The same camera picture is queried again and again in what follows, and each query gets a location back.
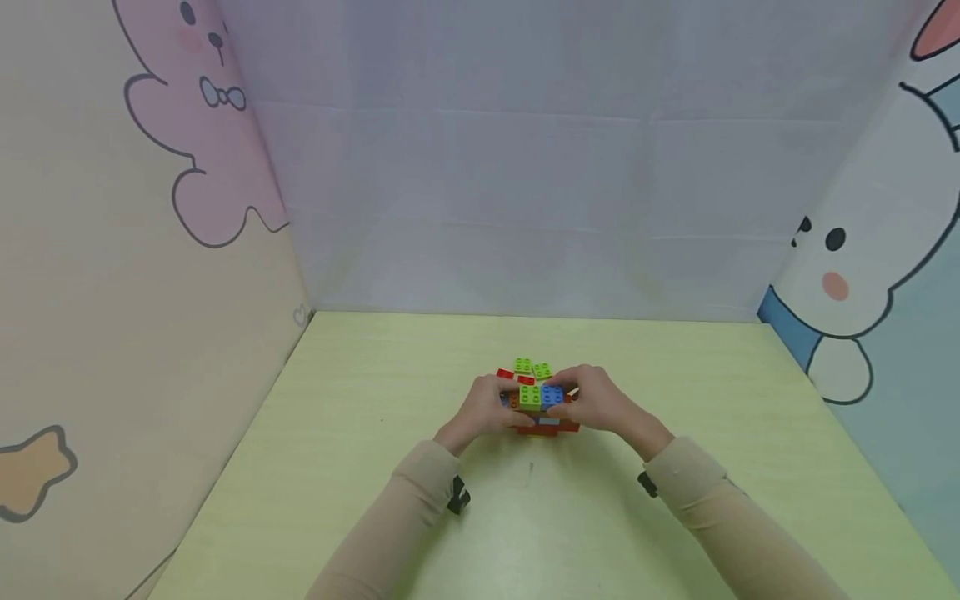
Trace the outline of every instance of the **black wristband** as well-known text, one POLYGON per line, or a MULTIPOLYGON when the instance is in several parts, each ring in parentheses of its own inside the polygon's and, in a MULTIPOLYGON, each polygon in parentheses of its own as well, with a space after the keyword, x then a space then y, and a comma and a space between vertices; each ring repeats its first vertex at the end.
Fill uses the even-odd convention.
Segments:
POLYGON ((650 479, 650 475, 647 474, 647 471, 643 471, 636 480, 640 482, 640 485, 643 486, 643 489, 650 494, 651 498, 657 497, 657 484, 650 479))
POLYGON ((470 503, 470 492, 464 486, 464 480, 460 475, 453 478, 453 497, 446 503, 446 508, 454 515, 459 515, 464 507, 470 503))

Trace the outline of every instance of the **lime green brick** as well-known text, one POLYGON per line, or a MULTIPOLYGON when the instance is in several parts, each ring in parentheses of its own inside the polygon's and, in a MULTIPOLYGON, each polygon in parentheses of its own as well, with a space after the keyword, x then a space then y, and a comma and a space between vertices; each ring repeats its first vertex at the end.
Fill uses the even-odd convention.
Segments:
POLYGON ((533 369, 534 369, 534 377, 536 377, 537 379, 549 379, 550 375, 553 374, 550 371, 550 365, 547 365, 546 363, 539 363, 537 365, 534 365, 533 369))
POLYGON ((529 358, 517 358, 517 360, 514 361, 514 372, 528 373, 531 371, 532 365, 533 361, 529 358))
POLYGON ((540 410, 540 386, 521 385, 520 399, 517 408, 521 411, 537 412, 540 410))

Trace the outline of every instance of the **blue cartoon clothing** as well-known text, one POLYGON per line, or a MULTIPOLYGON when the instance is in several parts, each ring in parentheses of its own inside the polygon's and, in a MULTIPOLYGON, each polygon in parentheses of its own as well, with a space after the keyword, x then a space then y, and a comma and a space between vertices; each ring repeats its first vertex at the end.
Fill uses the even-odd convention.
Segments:
POLYGON ((960 124, 960 85, 956 78, 931 90, 927 98, 944 114, 950 129, 960 124))
POLYGON ((772 286, 767 290, 767 294, 763 297, 763 302, 756 314, 761 321, 774 328, 777 335, 783 340, 783 344, 806 372, 810 368, 813 350, 820 343, 820 339, 824 337, 823 334, 790 312, 790 309, 780 300, 772 286))

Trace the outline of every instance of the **bow tie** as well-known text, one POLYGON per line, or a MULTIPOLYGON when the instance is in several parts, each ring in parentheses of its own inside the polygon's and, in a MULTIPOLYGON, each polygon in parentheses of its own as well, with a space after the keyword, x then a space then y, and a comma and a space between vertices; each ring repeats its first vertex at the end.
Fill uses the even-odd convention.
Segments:
POLYGON ((200 78, 200 93, 204 95, 204 102, 211 108, 220 105, 231 105, 237 110, 243 110, 247 107, 247 94, 237 87, 223 89, 217 87, 206 76, 200 78))

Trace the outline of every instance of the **table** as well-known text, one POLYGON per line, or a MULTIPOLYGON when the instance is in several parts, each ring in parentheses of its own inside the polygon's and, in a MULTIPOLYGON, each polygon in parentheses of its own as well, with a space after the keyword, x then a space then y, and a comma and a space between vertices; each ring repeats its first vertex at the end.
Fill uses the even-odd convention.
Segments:
MULTIPOLYGON (((397 461, 516 356, 605 366, 853 598, 960 597, 766 324, 322 312, 152 600, 302 598, 397 461)), ((432 532, 397 598, 732 598, 640 471, 586 429, 475 443, 472 502, 432 532)))

